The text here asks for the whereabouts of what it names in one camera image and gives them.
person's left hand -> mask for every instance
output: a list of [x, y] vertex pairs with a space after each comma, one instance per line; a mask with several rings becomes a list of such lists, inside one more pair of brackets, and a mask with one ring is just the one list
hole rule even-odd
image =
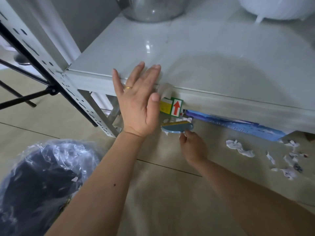
[[158, 125], [160, 95], [152, 93], [160, 72], [160, 65], [153, 65], [140, 76], [145, 67], [141, 61], [132, 71], [124, 89], [118, 72], [113, 69], [113, 83], [124, 120], [124, 132], [139, 137], [151, 134]]

forearm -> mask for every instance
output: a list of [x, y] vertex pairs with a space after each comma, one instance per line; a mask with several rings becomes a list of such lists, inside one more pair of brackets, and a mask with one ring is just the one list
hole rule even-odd
[[315, 235], [315, 216], [295, 202], [214, 162], [194, 167], [229, 206], [249, 235]]
[[143, 140], [122, 132], [46, 236], [116, 235]]

black metal rod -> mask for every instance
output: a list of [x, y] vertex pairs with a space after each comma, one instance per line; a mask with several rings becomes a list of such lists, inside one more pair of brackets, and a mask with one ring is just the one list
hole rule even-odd
[[13, 65], [13, 64], [10, 64], [10, 63], [8, 63], [8, 62], [2, 60], [2, 59], [0, 59], [0, 64], [3, 64], [4, 66], [6, 66], [6, 67], [8, 67], [8, 68], [10, 68], [10, 69], [12, 69], [12, 70], [15, 70], [15, 71], [17, 71], [17, 72], [19, 72], [19, 73], [21, 73], [21, 74], [23, 74], [23, 75], [26, 75], [27, 77], [30, 77], [31, 79], [34, 79], [34, 80], [36, 80], [37, 82], [40, 82], [40, 83], [45, 84], [45, 85], [49, 85], [49, 82], [48, 82], [48, 81], [43, 80], [43, 79], [41, 79], [40, 77], [38, 77], [38, 76], [36, 76], [36, 75], [33, 75], [33, 74], [31, 74], [30, 72], [28, 72], [28, 71], [26, 71], [26, 70], [24, 70], [24, 69], [21, 69], [21, 68], [15, 66], [15, 65]]
[[53, 92], [53, 90], [54, 89], [52, 89], [52, 88], [47, 88], [47, 89], [45, 89], [43, 91], [40, 91], [40, 92], [37, 92], [37, 93], [32, 93], [30, 95], [26, 95], [26, 96], [23, 96], [23, 97], [20, 97], [20, 98], [12, 99], [12, 100], [4, 102], [4, 103], [0, 103], [0, 110], [2, 110], [4, 108], [11, 107], [13, 105], [17, 105], [19, 103], [24, 103], [27, 100], [31, 100], [31, 99], [34, 99], [34, 98], [38, 98], [38, 97], [50, 94], [50, 93]]
[[70, 94], [63, 88], [61, 85], [51, 76], [51, 74], [44, 68], [42, 65], [32, 56], [29, 51], [14, 37], [14, 35], [8, 31], [8, 29], [0, 22], [0, 34], [2, 37], [16, 50], [18, 50], [22, 55], [24, 55], [33, 67], [45, 78], [48, 80], [51, 85], [54, 85], [55, 88], [67, 99], [89, 122], [94, 126], [98, 127], [96, 122], [89, 116], [83, 108], [70, 96]]
[[[18, 93], [17, 91], [15, 91], [13, 88], [11, 88], [9, 85], [6, 85], [5, 83], [3, 83], [0, 80], [0, 86], [3, 87], [4, 89], [6, 89], [7, 91], [9, 91], [11, 94], [13, 94], [14, 96], [20, 98], [23, 97], [23, 95], [21, 95], [20, 93]], [[37, 105], [35, 103], [32, 103], [31, 101], [27, 100], [25, 101], [25, 103], [27, 103], [28, 105], [30, 105], [31, 107], [36, 107]]]

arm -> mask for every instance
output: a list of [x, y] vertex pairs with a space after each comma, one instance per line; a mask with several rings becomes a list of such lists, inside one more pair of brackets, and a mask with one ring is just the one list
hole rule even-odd
[[229, 206], [248, 235], [315, 235], [315, 215], [295, 202], [207, 160], [207, 147], [194, 132], [181, 134], [182, 153]]
[[124, 90], [118, 73], [113, 82], [124, 120], [124, 130], [46, 236], [116, 235], [137, 154], [145, 137], [158, 125], [160, 96], [152, 93], [161, 67], [144, 63], [131, 73]]

fingernail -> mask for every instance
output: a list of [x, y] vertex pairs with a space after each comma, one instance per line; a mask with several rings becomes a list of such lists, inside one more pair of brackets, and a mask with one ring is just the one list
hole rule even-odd
[[154, 102], [159, 102], [160, 101], [160, 95], [158, 93], [153, 93], [151, 95], [151, 99], [154, 101]]

